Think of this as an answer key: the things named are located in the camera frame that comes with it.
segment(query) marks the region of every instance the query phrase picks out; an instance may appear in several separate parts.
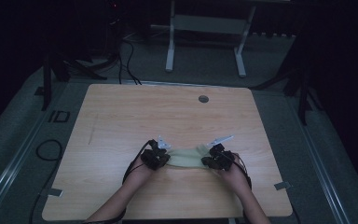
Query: white stand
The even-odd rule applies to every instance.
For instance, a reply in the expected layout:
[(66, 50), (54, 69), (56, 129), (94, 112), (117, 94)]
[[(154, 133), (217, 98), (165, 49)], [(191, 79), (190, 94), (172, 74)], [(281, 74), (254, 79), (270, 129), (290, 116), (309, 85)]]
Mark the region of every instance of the white stand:
[(171, 1), (171, 22), (170, 22), (170, 45), (168, 46), (167, 63), (165, 70), (173, 70), (173, 58), (175, 53), (174, 32), (175, 30), (188, 30), (198, 32), (220, 33), (242, 35), (240, 44), (234, 48), (235, 60), (237, 62), (240, 77), (245, 77), (245, 66), (243, 65), (242, 51), (249, 34), (249, 28), (255, 14), (255, 7), (251, 8), (247, 20), (235, 20), (225, 18), (196, 17), (175, 14), (175, 0)]

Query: cloth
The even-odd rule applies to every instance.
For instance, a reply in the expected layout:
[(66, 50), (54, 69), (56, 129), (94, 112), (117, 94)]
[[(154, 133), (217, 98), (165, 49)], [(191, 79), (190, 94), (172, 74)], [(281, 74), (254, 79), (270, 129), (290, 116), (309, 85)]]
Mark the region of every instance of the cloth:
[(191, 149), (170, 149), (167, 153), (171, 156), (167, 165), (190, 168), (208, 168), (202, 164), (201, 159), (211, 156), (205, 145)]

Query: dark floor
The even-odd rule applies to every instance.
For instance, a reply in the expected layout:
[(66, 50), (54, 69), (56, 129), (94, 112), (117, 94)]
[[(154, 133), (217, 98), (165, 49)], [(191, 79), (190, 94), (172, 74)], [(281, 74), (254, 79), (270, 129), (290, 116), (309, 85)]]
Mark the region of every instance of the dark floor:
[[(205, 45), (178, 37), (174, 68), (171, 73), (166, 73), (168, 43), (165, 31), (156, 30), (155, 36), (147, 43), (137, 35), (129, 35), (126, 39), (134, 47), (130, 70), (144, 84), (157, 82), (242, 88), (272, 78), (293, 43), (293, 38), (250, 36), (242, 54), (248, 75), (241, 78), (237, 75), (233, 51), (228, 45)], [(126, 62), (131, 55), (131, 46), (123, 44), (121, 53)], [(1, 187), (0, 223), (29, 222), (33, 209), (33, 223), (50, 223), (41, 218), (45, 199), (39, 200), (35, 206), (34, 202), (54, 168), (54, 162), (41, 161), (34, 151), (41, 142), (51, 138), (66, 146), (88, 85), (96, 82), (118, 83), (117, 65), (99, 74), (108, 79), (97, 81), (73, 75), (69, 83), (54, 81), (53, 101), (48, 111), (41, 112), (43, 99), (34, 95), (42, 83), (42, 71), (38, 70), (10, 102), (0, 118), (0, 179), (4, 177), (1, 175), (4, 172), (10, 173), (6, 168), (13, 156), (18, 155), (22, 162), (7, 181), (6, 186), (10, 188)], [(131, 84), (127, 72), (124, 71), (122, 77), (123, 83)], [(287, 192), (299, 219), (302, 223), (358, 223), (358, 176), (334, 127), (312, 101), (311, 110), (307, 111), (309, 125), (302, 126), (296, 116), (298, 99), (282, 94), (284, 84), (285, 81), (253, 93), (282, 178), (292, 185)], [(71, 118), (66, 123), (48, 122), (53, 110), (70, 111)], [(270, 220), (272, 223), (298, 223), (295, 215), (271, 217)], [(227, 220), (220, 219), (204, 221), (227, 223)], [(149, 220), (138, 223), (202, 222)]]

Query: wire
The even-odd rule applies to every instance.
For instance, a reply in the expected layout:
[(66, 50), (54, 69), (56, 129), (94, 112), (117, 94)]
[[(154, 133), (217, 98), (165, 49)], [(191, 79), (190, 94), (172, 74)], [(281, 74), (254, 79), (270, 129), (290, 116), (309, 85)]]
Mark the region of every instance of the wire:
[(295, 214), (296, 220), (298, 224), (301, 224), (301, 219), (300, 216), (298, 215), (298, 212), (296, 211), (295, 207), (293, 206), (292, 203), (290, 203), (292, 205), (292, 209), (293, 209), (293, 213)]
[(121, 84), (121, 73), (122, 73), (122, 70), (123, 68), (125, 68), (125, 71), (127, 71), (127, 73), (129, 74), (129, 76), (132, 78), (133, 82), (135, 83), (135, 85), (142, 85), (142, 82), (141, 80), (139, 80), (138, 77), (134, 76), (130, 70), (130, 60), (131, 60), (131, 57), (133, 55), (133, 52), (134, 52), (134, 47), (133, 47), (133, 44), (130, 43), (129, 41), (127, 40), (122, 40), (123, 43), (126, 43), (128, 45), (131, 46), (131, 53), (130, 53), (130, 56), (129, 56), (129, 59), (127, 60), (127, 63), (126, 65), (123, 64), (123, 60), (121, 58), (121, 54), (119, 53), (118, 54), (118, 61), (120, 62), (120, 68), (118, 70), (118, 83)]
[(145, 148), (147, 147), (147, 144), (149, 144), (149, 141), (147, 141), (147, 142), (142, 146), (141, 150), (138, 152), (138, 154), (136, 155), (135, 159), (133, 159), (133, 161), (130, 163), (129, 168), (127, 168), (127, 171), (126, 171), (126, 173), (124, 174), (123, 182), (122, 182), (122, 183), (124, 183), (124, 181), (126, 181), (127, 176), (129, 176), (129, 174), (130, 174), (132, 171), (134, 171), (134, 170), (137, 169), (138, 167), (144, 165), (144, 163), (142, 163), (141, 165), (138, 165), (137, 167), (131, 169), (131, 168), (132, 168), (132, 165), (136, 162), (136, 160), (138, 160), (139, 156), (141, 156), (142, 152), (143, 152), (143, 151), (145, 150)]
[[(40, 154), (40, 149), (43, 145), (45, 145), (46, 143), (50, 143), (50, 142), (53, 142), (53, 143), (56, 143), (59, 147), (59, 155), (57, 158), (46, 158), (46, 157), (43, 157), (41, 154)], [(49, 139), (49, 140), (46, 140), (44, 142), (42, 142), (41, 144), (39, 144), (39, 146), (37, 146), (36, 148), (36, 156), (42, 160), (42, 161), (55, 161), (56, 164), (54, 166), (54, 169), (50, 172), (50, 174), (48, 175), (48, 179), (46, 180), (45, 184), (43, 185), (43, 188), (40, 190), (39, 194), (37, 195), (36, 199), (34, 200), (34, 204), (32, 206), (32, 210), (31, 210), (31, 213), (30, 213), (30, 216), (29, 216), (29, 223), (32, 224), (33, 223), (33, 220), (34, 220), (34, 210), (36, 208), (36, 204), (37, 202), (39, 201), (40, 197), (42, 196), (42, 191), (43, 189), (46, 189), (47, 186), (48, 186), (48, 182), (50, 181), (50, 179), (53, 177), (54, 173), (57, 171), (58, 169), (58, 165), (60, 164), (60, 161), (62, 159), (62, 156), (63, 156), (63, 148), (62, 148), (62, 145), (59, 141), (55, 140), (55, 139)]]
[(235, 162), (234, 160), (232, 160), (230, 157), (226, 156), (224, 153), (217, 151), (217, 153), (219, 153), (221, 156), (226, 157), (229, 161), (232, 161), (232, 163), (234, 163), (236, 166), (238, 166), (238, 168), (240, 168), (242, 170), (242, 172), (245, 172), (246, 175), (248, 175), (248, 172), (246, 170), (246, 166), (245, 163), (243, 162), (243, 160), (241, 159), (240, 156), (238, 156), (237, 154), (232, 153), (234, 156), (238, 157), (240, 159), (240, 161), (242, 162), (242, 166), (240, 166), (237, 162)]

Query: table top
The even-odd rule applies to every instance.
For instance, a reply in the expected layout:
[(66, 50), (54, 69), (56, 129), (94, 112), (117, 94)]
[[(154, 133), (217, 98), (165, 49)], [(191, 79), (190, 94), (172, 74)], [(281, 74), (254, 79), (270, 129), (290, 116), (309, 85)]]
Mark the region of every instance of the table top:
[[(199, 101), (205, 95), (207, 103)], [(217, 137), (240, 154), (253, 193), (269, 217), (292, 208), (250, 90), (243, 88), (90, 85), (53, 189), (45, 220), (83, 220), (120, 186), (130, 162), (161, 135), (172, 148), (194, 148)], [(241, 217), (241, 204), (209, 169), (164, 166), (133, 197), (124, 219)]]

